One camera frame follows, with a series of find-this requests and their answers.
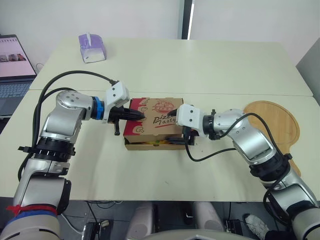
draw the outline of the laptop screen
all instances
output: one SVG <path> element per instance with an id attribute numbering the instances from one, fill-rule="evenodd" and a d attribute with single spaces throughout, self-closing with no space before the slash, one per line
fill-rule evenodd
<path id="1" fill-rule="evenodd" d="M 0 36 L 0 80 L 36 76 L 17 36 Z"/>

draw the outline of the cardboard box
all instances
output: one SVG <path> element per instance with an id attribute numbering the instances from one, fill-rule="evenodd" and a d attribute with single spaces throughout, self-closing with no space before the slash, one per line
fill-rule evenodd
<path id="1" fill-rule="evenodd" d="M 183 103 L 182 98 L 133 98 L 130 102 L 130 108 L 144 113 L 145 118 L 126 122 L 123 136 L 127 140 L 127 144 L 125 143 L 127 149 L 183 149 L 183 145 L 154 144 L 154 142 L 162 141 L 166 137 L 182 136 L 182 127 L 175 123 L 176 117 L 167 116 L 167 114 Z"/>

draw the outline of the robotic arm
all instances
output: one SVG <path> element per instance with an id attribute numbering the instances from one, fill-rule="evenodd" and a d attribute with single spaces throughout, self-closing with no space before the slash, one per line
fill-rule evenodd
<path id="1" fill-rule="evenodd" d="M 140 120 L 144 115 L 123 108 L 130 99 L 126 87 L 118 82 L 106 91 L 104 101 L 77 91 L 62 91 L 56 107 L 48 115 L 36 147 L 20 147 L 33 154 L 24 168 L 11 210 L 16 217 L 3 230 L 1 240 L 58 240 L 60 226 L 56 215 L 69 203 L 71 182 L 69 159 L 75 155 L 82 121 L 90 119 L 114 123 L 119 135 L 119 119 Z"/>
<path id="2" fill-rule="evenodd" d="M 252 127 L 243 111 L 213 110 L 205 115 L 199 108 L 183 104 L 176 112 L 176 124 L 196 130 L 201 137 L 208 135 L 211 140 L 230 137 L 249 164 L 250 173 L 268 189 L 265 198 L 280 220 L 291 222 L 298 240 L 319 239 L 320 208 L 315 195 L 290 167 L 290 156 L 283 155 L 260 130 Z"/>

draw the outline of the purple tissue box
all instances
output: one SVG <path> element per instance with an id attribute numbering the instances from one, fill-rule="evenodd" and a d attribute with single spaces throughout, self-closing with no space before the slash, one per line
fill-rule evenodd
<path id="1" fill-rule="evenodd" d="M 83 34 L 79 36 L 80 52 L 85 63 L 106 60 L 107 53 L 104 42 L 99 35 Z"/>

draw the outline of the tissue box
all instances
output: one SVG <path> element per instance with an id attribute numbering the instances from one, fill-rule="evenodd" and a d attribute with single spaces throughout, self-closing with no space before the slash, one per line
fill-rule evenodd
<path id="1" fill-rule="evenodd" d="M 123 136 L 128 150 L 180 150 L 184 145 L 171 144 L 166 137 L 182 137 L 182 127 L 175 116 L 167 116 L 184 103 L 182 98 L 133 98 L 130 108 L 144 113 L 139 121 L 127 121 Z"/>
<path id="2" fill-rule="evenodd" d="M 99 35 L 83 34 L 79 36 L 80 52 L 85 63 L 106 60 L 107 53 L 104 42 Z"/>

